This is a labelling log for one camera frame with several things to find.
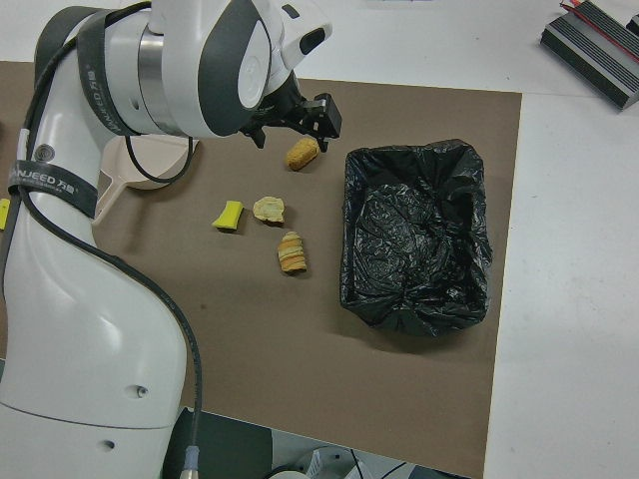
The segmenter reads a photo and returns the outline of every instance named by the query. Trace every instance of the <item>yellow sponge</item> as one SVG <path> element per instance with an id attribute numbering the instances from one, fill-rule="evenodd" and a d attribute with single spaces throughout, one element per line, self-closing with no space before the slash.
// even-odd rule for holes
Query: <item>yellow sponge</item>
<path id="1" fill-rule="evenodd" d="M 7 226 L 7 215 L 9 215 L 10 202 L 6 198 L 0 200 L 0 230 Z"/>
<path id="2" fill-rule="evenodd" d="M 236 230 L 243 209 L 244 205 L 242 205 L 242 202 L 227 202 L 224 211 L 218 219 L 213 222 L 212 227 L 223 230 Z"/>

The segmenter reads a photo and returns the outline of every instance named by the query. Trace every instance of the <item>brown food item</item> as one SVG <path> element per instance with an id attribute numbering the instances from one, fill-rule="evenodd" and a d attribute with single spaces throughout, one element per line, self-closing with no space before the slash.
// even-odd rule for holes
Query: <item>brown food item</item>
<path id="1" fill-rule="evenodd" d="M 296 232 L 288 232 L 284 235 L 278 246 L 278 258 L 283 272 L 307 270 L 300 235 Z"/>
<path id="2" fill-rule="evenodd" d="M 284 202 L 281 198 L 263 197 L 253 205 L 253 215 L 263 222 L 284 224 Z"/>
<path id="3" fill-rule="evenodd" d="M 293 171 L 301 170 L 320 153 L 320 145 L 314 138 L 302 138 L 287 153 L 287 165 Z"/>

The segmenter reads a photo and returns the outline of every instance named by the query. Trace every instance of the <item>white table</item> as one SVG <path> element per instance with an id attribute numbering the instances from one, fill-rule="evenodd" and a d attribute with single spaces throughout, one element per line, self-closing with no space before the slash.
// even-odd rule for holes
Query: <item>white table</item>
<path id="1" fill-rule="evenodd" d="M 75 3 L 3 0 L 0 59 L 31 61 Z M 619 113 L 539 46 L 558 0 L 318 3 L 334 33 L 300 77 L 524 94 L 485 477 L 639 477 L 639 106 Z"/>

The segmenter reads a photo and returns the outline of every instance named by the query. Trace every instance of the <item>bin lined with black bag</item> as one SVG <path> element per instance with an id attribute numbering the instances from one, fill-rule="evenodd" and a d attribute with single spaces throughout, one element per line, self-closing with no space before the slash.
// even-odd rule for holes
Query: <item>bin lined with black bag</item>
<path id="1" fill-rule="evenodd" d="M 483 161 L 450 140 L 346 157 L 340 303 L 369 326 L 440 336 L 488 310 Z"/>

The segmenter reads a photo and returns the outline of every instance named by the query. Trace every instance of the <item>velcro strap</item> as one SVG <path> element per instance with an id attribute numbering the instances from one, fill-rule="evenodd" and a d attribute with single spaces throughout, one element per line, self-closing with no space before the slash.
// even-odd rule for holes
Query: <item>velcro strap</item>
<path id="1" fill-rule="evenodd" d="M 48 193 L 93 218 L 98 202 L 98 191 L 90 183 L 64 168 L 48 163 L 18 160 L 9 175 L 9 192 L 18 186 Z"/>
<path id="2" fill-rule="evenodd" d="M 105 66 L 105 29 L 107 16 L 112 10 L 93 15 L 78 32 L 78 68 L 84 96 L 102 124 L 119 136 L 134 136 L 120 118 L 109 92 Z"/>

